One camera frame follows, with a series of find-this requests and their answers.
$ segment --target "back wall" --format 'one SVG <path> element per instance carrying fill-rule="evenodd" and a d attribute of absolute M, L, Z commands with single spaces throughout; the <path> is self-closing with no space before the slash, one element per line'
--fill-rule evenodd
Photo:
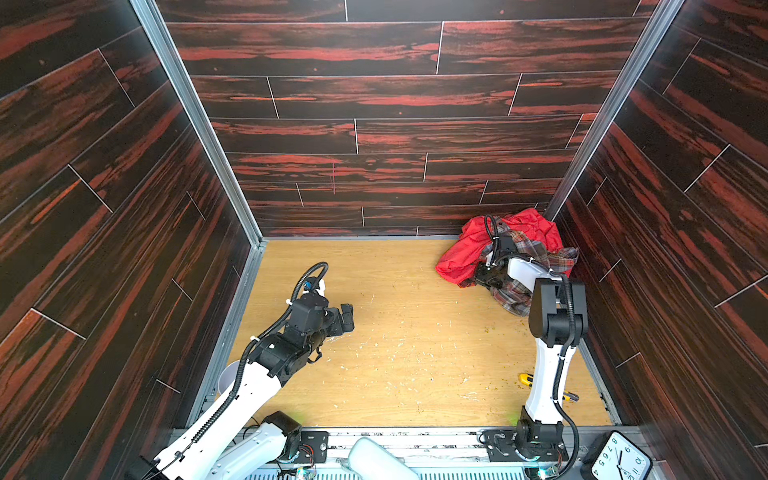
<path fill-rule="evenodd" d="M 158 0 L 268 237 L 543 211 L 652 0 Z"/>

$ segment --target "side wall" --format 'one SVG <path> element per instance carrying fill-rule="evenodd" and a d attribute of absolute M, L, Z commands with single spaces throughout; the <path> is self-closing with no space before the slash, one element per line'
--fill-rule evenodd
<path fill-rule="evenodd" d="M 184 423 L 250 245 L 127 0 L 0 18 L 0 478 L 121 478 Z"/>
<path fill-rule="evenodd" d="M 544 211 L 656 4 L 157 3 L 268 237 Z"/>
<path fill-rule="evenodd" d="M 558 217 L 671 478 L 768 478 L 768 5 L 688 0 Z"/>

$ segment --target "red fabric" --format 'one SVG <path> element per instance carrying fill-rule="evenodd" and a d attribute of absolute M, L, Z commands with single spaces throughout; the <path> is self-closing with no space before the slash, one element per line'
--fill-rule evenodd
<path fill-rule="evenodd" d="M 437 263 L 435 270 L 449 282 L 459 284 L 472 278 L 482 249 L 491 243 L 483 226 L 483 218 L 475 217 L 467 222 L 456 245 L 445 252 Z M 529 239 L 542 242 L 548 252 L 555 252 L 563 247 L 558 226 L 533 208 L 501 219 L 513 230 L 525 233 Z"/>

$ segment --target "plaid shirt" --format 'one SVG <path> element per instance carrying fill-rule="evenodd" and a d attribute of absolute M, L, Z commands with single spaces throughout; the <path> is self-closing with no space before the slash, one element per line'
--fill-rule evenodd
<path fill-rule="evenodd" d="M 556 252 L 548 252 L 542 242 L 530 240 L 522 233 L 513 231 L 509 225 L 503 222 L 497 222 L 498 234 L 508 235 L 515 241 L 515 246 L 519 253 L 529 255 L 534 260 L 544 266 L 549 266 L 556 273 L 568 272 L 578 260 L 578 248 L 564 247 Z M 482 257 L 491 253 L 492 245 L 488 245 L 482 251 Z M 474 280 L 465 280 L 466 284 L 460 286 L 470 286 Z M 508 278 L 501 289 L 491 288 L 491 295 L 508 312 L 517 316 L 528 316 L 531 311 L 531 291 L 517 280 Z"/>

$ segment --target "clock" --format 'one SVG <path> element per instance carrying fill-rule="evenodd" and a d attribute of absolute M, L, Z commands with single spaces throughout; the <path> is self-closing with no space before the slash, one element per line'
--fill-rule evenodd
<path fill-rule="evenodd" d="M 650 457 L 617 431 L 599 438 L 581 466 L 585 480 L 646 480 Z"/>

